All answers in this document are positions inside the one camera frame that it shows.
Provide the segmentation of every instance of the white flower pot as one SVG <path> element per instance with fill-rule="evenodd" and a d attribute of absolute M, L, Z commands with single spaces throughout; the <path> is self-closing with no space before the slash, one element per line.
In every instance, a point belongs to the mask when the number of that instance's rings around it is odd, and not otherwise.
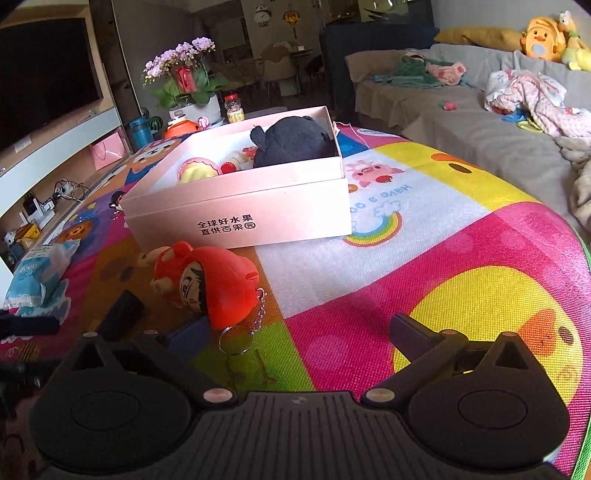
<path fill-rule="evenodd" d="M 209 99 L 209 103 L 207 105 L 187 105 L 183 108 L 175 108 L 175 110 L 171 110 L 168 113 L 170 114 L 170 118 L 185 114 L 187 119 L 195 123 L 197 123 L 197 120 L 200 116 L 205 116 L 211 125 L 218 122 L 222 117 L 220 104 L 217 101 L 217 96 L 215 95 Z"/>

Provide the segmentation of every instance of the keychain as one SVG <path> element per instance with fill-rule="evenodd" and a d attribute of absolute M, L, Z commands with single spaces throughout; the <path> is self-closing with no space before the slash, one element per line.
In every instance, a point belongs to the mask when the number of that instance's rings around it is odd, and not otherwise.
<path fill-rule="evenodd" d="M 262 288 L 256 290 L 259 298 L 259 309 L 256 318 L 251 325 L 239 323 L 224 328 L 218 340 L 219 349 L 230 356 L 243 355 L 252 346 L 255 334 L 261 329 L 262 321 L 267 311 L 265 310 L 265 298 L 267 294 Z"/>

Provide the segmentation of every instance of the metal chain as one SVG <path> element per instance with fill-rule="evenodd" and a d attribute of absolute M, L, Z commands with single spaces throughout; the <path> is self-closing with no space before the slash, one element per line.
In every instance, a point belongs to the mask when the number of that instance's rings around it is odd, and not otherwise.
<path fill-rule="evenodd" d="M 267 293 L 262 288 L 258 288 L 256 290 L 259 294 L 259 311 L 256 313 L 256 318 L 254 322 L 252 322 L 251 332 L 257 333 L 262 327 L 262 320 L 265 318 L 267 311 L 265 310 L 265 299 L 267 298 Z"/>
<path fill-rule="evenodd" d="M 228 351 L 224 350 L 224 347 L 222 346 L 224 336 L 227 335 L 229 332 L 231 332 L 232 329 L 240 328 L 241 325 L 238 324 L 238 325 L 232 325 L 231 327 L 226 327 L 226 328 L 224 328 L 224 330 L 220 334 L 217 345 L 218 345 L 219 349 L 227 355 L 236 356 L 236 355 L 242 355 L 242 354 L 248 352 L 248 350 L 250 349 L 250 347 L 252 345 L 252 342 L 254 341 L 253 337 L 254 337 L 255 333 L 257 333 L 262 328 L 262 321 L 265 318 L 265 315 L 267 313 L 267 310 L 265 309 L 265 299 L 267 297 L 267 293 L 262 288 L 258 288 L 256 291 L 259 296 L 259 310 L 256 313 L 256 318 L 254 319 L 254 321 L 252 322 L 250 327 L 248 327 L 248 336 L 251 337 L 251 343 L 249 343 L 248 346 L 246 346 L 240 352 L 228 352 Z"/>

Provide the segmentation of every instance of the yellow pillow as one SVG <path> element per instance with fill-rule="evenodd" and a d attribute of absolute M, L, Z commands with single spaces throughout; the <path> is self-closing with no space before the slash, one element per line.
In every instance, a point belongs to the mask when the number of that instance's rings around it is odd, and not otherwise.
<path fill-rule="evenodd" d="M 521 50 L 522 33 L 513 28 L 458 27 L 442 31 L 435 41 L 451 45 L 478 45 L 495 50 Z"/>

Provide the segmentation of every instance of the play mat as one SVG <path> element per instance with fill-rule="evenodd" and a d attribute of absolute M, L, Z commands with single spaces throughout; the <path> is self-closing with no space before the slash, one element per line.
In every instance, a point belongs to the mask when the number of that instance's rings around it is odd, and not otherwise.
<path fill-rule="evenodd" d="M 56 315 L 61 331 L 3 340 L 5 361 L 63 355 L 125 288 L 146 305 L 136 331 L 166 332 L 189 318 L 151 291 L 124 215 L 108 208 L 114 191 L 128 191 L 182 141 L 142 149 L 68 219 L 54 241 L 82 241 L 58 292 L 46 309 L 21 309 Z M 352 390 L 358 397 L 406 363 L 388 341 L 395 312 L 474 340 L 512 330 L 569 406 L 570 432 L 555 465 L 582 479 L 591 448 L 591 277 L 578 236 L 532 197 L 458 158 L 366 129 L 343 127 L 338 141 L 353 233 L 237 249 L 261 273 L 264 326 L 253 348 L 232 358 L 204 327 L 192 364 L 239 393 Z M 6 479 L 40 466 L 26 429 L 31 402 L 7 423 L 7 438 L 18 441 L 4 445 Z"/>

